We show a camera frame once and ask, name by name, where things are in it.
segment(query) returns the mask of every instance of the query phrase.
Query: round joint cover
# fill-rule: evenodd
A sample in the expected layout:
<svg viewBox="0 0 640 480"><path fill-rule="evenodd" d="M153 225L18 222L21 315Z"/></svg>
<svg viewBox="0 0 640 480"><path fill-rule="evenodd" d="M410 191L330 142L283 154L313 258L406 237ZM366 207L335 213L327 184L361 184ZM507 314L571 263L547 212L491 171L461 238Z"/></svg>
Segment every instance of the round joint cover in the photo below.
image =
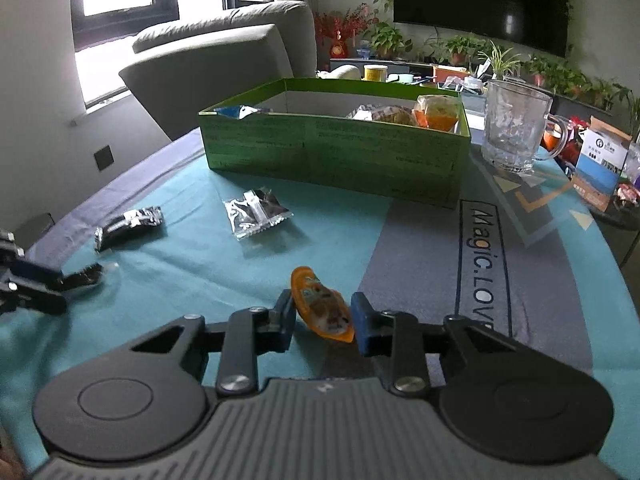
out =
<svg viewBox="0 0 640 480"><path fill-rule="evenodd" d="M206 408L202 386L175 364L97 358L47 384L33 420L49 453L130 462L180 442Z"/></svg>
<svg viewBox="0 0 640 480"><path fill-rule="evenodd" d="M598 452L613 420L600 383L520 352L475 356L442 389L439 403L462 440L515 463L562 463Z"/></svg>

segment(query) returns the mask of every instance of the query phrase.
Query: green box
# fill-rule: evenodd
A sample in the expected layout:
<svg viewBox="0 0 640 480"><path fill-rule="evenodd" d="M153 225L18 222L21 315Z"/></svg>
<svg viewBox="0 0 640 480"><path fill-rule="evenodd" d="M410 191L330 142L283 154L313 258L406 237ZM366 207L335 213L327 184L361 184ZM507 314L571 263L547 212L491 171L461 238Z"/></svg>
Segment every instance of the green box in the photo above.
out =
<svg viewBox="0 0 640 480"><path fill-rule="evenodd" d="M419 95L460 101L453 134L401 124L348 120L361 104L413 108ZM214 111L235 105L269 108L240 120ZM470 144L456 92L393 83L281 79L200 112L212 170L237 171L455 207Z"/></svg>

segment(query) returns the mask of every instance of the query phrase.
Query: sofa cushion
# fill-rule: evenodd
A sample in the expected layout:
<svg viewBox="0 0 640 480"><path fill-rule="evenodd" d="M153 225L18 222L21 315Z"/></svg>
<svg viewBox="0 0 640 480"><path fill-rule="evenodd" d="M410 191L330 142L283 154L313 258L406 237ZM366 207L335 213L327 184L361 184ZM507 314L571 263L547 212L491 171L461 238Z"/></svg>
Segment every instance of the sofa cushion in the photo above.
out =
<svg viewBox="0 0 640 480"><path fill-rule="evenodd" d="M140 32L133 43L135 53L199 34L230 28L273 23L284 42L295 77L316 73L316 35L313 13L305 2L270 2L224 10L199 22L161 23Z"/></svg>
<svg viewBox="0 0 640 480"><path fill-rule="evenodd" d="M221 30L137 54L120 77L171 140L198 126L198 112L264 83L291 77L275 25Z"/></svg>

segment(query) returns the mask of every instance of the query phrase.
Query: orange snack packet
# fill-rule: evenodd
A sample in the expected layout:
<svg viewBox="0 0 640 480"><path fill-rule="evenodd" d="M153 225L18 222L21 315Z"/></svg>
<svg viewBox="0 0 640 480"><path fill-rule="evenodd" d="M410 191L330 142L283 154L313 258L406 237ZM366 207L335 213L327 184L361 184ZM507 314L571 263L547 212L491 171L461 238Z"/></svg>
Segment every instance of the orange snack packet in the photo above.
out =
<svg viewBox="0 0 640 480"><path fill-rule="evenodd" d="M423 128L448 132L458 122L458 101L446 95L421 95L414 116Z"/></svg>
<svg viewBox="0 0 640 480"><path fill-rule="evenodd" d="M319 336L350 343L351 314L340 292L325 287L309 267L291 273L291 295L306 325Z"/></svg>

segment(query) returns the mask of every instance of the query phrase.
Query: snack wrapper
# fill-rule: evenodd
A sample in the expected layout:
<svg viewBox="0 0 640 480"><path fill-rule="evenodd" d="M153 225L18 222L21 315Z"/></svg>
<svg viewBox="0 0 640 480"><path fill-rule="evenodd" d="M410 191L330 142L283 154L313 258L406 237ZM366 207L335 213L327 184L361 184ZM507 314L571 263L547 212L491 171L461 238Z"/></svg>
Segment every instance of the snack wrapper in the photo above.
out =
<svg viewBox="0 0 640 480"><path fill-rule="evenodd" d="M242 198L225 201L226 215L238 240L255 235L293 216L270 189L250 189Z"/></svg>
<svg viewBox="0 0 640 480"><path fill-rule="evenodd" d="M270 108L255 108L252 106L237 105L237 106L223 106L220 108L214 108L213 111L219 115L224 115L225 117L239 120L239 119L244 119L245 117L251 114L268 114L272 110Z"/></svg>
<svg viewBox="0 0 640 480"><path fill-rule="evenodd" d="M458 122L458 100L447 95L421 95L414 116L423 128L450 132Z"/></svg>
<svg viewBox="0 0 640 480"><path fill-rule="evenodd" d="M360 105L347 119L418 126L411 109L397 105Z"/></svg>
<svg viewBox="0 0 640 480"><path fill-rule="evenodd" d="M126 240L144 235L164 224L164 215L158 206L132 209L95 230L95 251L100 253Z"/></svg>
<svg viewBox="0 0 640 480"><path fill-rule="evenodd" d="M291 295L300 317L313 332L326 339L353 341L349 307L340 292L320 283L310 267L293 270Z"/></svg>

